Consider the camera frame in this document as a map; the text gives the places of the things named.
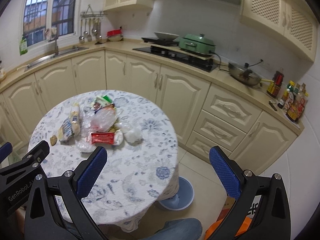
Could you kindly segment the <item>bread bag wrapper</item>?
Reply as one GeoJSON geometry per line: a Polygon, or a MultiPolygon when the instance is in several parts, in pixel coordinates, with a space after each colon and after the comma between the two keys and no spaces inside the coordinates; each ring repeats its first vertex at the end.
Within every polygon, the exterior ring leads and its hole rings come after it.
{"type": "Polygon", "coordinates": [[[80,106],[76,102],[71,108],[70,115],[64,120],[61,127],[58,130],[58,140],[62,143],[66,143],[80,134],[80,106]]]}

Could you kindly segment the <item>white plate on stove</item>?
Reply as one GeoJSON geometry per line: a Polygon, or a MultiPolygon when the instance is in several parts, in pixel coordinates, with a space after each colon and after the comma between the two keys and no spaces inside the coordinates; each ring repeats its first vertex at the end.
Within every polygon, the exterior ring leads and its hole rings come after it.
{"type": "Polygon", "coordinates": [[[179,35],[164,32],[154,32],[154,34],[157,38],[167,41],[174,41],[179,37],[179,35]]]}

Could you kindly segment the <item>green dish soap bottle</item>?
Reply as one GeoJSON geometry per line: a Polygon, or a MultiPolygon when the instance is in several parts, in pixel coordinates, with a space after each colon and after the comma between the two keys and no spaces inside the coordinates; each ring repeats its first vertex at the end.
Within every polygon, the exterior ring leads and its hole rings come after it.
{"type": "Polygon", "coordinates": [[[24,55],[28,52],[28,42],[24,35],[22,35],[21,41],[20,41],[20,55],[24,55]]]}

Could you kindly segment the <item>red snack wrapper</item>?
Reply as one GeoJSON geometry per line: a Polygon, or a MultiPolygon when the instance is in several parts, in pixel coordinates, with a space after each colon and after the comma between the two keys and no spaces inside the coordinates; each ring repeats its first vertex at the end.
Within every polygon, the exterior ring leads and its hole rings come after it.
{"type": "Polygon", "coordinates": [[[114,132],[91,133],[91,143],[92,144],[103,143],[103,144],[113,145],[114,137],[115,137],[114,132]]]}

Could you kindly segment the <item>white tissue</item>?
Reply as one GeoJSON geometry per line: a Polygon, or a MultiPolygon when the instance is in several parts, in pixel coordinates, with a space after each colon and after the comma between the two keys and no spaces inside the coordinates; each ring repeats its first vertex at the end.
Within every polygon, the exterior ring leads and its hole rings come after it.
{"type": "Polygon", "coordinates": [[[141,131],[137,128],[132,128],[124,132],[124,137],[125,140],[130,144],[134,144],[135,142],[141,141],[143,139],[141,131]]]}

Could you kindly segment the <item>sauce bottles group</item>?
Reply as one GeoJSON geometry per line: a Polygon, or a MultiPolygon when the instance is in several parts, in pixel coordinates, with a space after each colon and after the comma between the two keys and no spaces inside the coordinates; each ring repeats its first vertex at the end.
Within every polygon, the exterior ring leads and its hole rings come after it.
{"type": "MultiPolygon", "coordinates": [[[[276,71],[269,84],[266,92],[272,98],[276,98],[280,92],[284,74],[281,71],[276,71]]],[[[302,85],[289,81],[286,88],[283,90],[282,96],[278,99],[277,106],[281,109],[291,122],[297,123],[302,116],[309,94],[306,91],[306,84],[302,85]]]]}

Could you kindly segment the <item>round table floral tablecloth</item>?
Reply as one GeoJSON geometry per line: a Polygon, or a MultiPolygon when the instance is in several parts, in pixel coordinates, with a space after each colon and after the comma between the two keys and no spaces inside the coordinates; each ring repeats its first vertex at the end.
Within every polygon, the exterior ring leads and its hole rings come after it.
{"type": "Polygon", "coordinates": [[[119,120],[139,129],[142,140],[106,146],[107,163],[82,203],[97,224],[113,224],[133,232],[154,202],[178,192],[178,139],[171,121],[156,104],[119,90],[73,96],[44,115],[31,135],[29,147],[56,135],[75,103],[85,113],[97,96],[105,95],[115,104],[119,120]]]}

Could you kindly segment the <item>black gas stove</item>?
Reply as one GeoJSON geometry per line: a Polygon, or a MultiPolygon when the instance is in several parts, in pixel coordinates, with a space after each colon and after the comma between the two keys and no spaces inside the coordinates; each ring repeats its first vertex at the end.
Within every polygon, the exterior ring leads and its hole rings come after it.
{"type": "Polygon", "coordinates": [[[192,67],[204,70],[205,72],[212,72],[218,67],[217,63],[214,63],[212,57],[201,57],[197,55],[191,55],[188,53],[183,53],[168,48],[162,48],[158,46],[142,47],[142,48],[133,48],[133,50],[157,55],[164,57],[166,59],[171,59],[178,61],[180,63],[188,64],[192,67]]]}

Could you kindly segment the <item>cream lower kitchen cabinets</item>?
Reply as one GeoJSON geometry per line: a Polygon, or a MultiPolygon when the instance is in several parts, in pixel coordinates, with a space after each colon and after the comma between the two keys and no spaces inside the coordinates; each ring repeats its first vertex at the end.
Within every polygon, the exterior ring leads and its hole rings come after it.
{"type": "Polygon", "coordinates": [[[218,145],[256,173],[273,164],[304,129],[272,106],[262,91],[226,73],[202,73],[134,51],[97,49],[22,67],[3,80],[1,136],[22,148],[58,103],[101,89],[155,103],[191,152],[204,157],[205,149],[218,145]]]}

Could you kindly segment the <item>hanging utensil rack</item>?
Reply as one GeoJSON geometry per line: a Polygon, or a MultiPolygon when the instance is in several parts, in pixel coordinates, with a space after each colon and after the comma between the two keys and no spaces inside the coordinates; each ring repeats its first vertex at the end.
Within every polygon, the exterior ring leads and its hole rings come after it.
{"type": "Polygon", "coordinates": [[[79,42],[92,42],[95,39],[95,44],[102,44],[101,24],[102,19],[106,16],[107,13],[103,11],[93,11],[89,4],[86,11],[80,13],[79,42]]]}

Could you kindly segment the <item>kitchen window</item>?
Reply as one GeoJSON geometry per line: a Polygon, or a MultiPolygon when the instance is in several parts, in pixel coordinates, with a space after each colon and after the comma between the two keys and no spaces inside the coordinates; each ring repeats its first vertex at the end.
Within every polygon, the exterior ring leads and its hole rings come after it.
{"type": "Polygon", "coordinates": [[[45,31],[56,28],[59,36],[74,33],[76,0],[26,0],[23,13],[23,37],[27,46],[47,39],[45,31]]]}

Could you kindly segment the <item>green electric cooking pot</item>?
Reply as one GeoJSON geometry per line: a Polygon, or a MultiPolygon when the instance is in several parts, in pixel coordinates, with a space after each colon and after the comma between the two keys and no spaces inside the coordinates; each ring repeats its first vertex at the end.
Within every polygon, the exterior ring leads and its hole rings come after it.
{"type": "Polygon", "coordinates": [[[215,54],[214,42],[211,39],[206,38],[204,34],[186,34],[184,37],[180,38],[178,46],[180,49],[191,53],[202,55],[215,54]]]}

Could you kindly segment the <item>brown cardboard box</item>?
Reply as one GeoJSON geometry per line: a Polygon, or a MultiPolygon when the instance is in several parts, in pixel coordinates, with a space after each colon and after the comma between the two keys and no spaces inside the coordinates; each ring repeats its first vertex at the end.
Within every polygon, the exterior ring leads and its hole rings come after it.
{"type": "Polygon", "coordinates": [[[217,221],[222,220],[227,216],[227,214],[229,213],[229,211],[231,210],[231,208],[233,207],[235,202],[236,202],[235,198],[227,196],[226,201],[225,201],[225,203],[221,209],[221,212],[217,218],[217,221]]]}

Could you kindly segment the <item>glutinous rice package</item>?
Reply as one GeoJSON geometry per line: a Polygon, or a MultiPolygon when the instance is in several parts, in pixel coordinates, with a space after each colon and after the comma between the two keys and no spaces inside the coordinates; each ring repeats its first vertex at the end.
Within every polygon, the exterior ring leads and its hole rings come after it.
{"type": "Polygon", "coordinates": [[[114,108],[113,101],[107,96],[96,96],[95,101],[92,103],[92,108],[96,112],[104,107],[114,108]]]}

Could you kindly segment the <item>clear plastic bag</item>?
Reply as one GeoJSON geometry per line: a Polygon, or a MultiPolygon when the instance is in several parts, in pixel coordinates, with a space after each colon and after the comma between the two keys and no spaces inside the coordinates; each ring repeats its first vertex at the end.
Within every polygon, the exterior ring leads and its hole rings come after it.
{"type": "Polygon", "coordinates": [[[82,117],[81,130],[83,133],[106,132],[118,118],[116,109],[104,107],[97,111],[88,111],[82,117]]]}

